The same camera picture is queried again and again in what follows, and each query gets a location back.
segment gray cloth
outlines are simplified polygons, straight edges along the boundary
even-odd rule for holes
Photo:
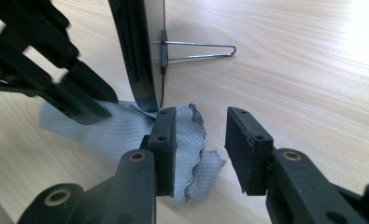
[[[118,164],[121,156],[140,146],[150,134],[156,114],[143,113],[135,103],[99,102],[112,117],[92,125],[80,125],[52,105],[41,107],[39,125],[91,147],[106,159]],[[189,198],[200,198],[211,188],[225,163],[217,151],[205,150],[206,130],[195,105],[178,105],[175,195],[184,204]]]

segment light wood surface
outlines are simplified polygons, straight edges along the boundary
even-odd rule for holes
[[[81,60],[120,99],[133,100],[107,0],[53,3],[71,21]],[[203,199],[183,206],[158,199],[158,223],[270,222],[265,198],[241,193],[224,149],[230,105],[252,113],[277,148],[303,151],[330,181],[362,193],[369,183],[369,1],[166,0],[166,30],[170,40],[238,51],[169,64],[164,107],[195,103],[206,147],[228,161]],[[55,77],[64,72],[27,54]],[[0,92],[0,204],[15,221],[43,189],[63,182],[88,189],[115,171],[91,149],[39,129],[42,102]]]

